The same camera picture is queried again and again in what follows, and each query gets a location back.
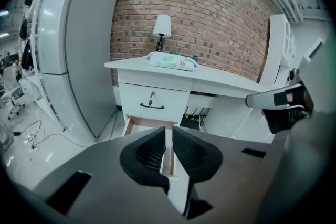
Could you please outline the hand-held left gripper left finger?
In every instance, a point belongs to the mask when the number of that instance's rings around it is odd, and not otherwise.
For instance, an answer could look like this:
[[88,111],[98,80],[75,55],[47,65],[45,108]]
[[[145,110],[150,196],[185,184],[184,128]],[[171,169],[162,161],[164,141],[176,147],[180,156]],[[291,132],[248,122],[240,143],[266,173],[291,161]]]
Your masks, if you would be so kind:
[[120,165],[138,184],[161,187],[167,194],[170,183],[160,172],[165,150],[165,127],[160,127],[127,145],[120,153]]

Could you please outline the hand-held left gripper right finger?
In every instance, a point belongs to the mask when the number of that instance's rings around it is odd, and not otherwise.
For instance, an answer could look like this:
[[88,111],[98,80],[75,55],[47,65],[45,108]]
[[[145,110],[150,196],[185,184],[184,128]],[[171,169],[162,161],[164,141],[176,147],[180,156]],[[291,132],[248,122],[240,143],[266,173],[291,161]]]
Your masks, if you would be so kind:
[[188,174],[190,184],[210,180],[223,162],[218,147],[179,127],[173,128],[173,151]]

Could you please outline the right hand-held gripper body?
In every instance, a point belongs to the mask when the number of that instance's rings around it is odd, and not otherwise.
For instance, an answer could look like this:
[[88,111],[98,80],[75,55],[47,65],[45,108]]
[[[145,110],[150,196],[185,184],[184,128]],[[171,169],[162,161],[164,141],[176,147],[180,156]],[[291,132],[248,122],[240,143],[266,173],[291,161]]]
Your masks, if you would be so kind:
[[291,128],[291,136],[335,136],[335,39],[328,39],[309,63],[299,68],[287,91],[290,106],[302,106],[306,116]]

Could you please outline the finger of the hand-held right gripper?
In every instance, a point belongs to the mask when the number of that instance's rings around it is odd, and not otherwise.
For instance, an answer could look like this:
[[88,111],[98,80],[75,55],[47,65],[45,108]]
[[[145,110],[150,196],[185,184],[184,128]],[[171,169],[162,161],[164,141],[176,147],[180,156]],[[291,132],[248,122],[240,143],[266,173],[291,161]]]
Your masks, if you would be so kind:
[[269,130],[272,134],[289,130],[292,126],[291,112],[285,110],[262,110],[262,114],[266,119]]

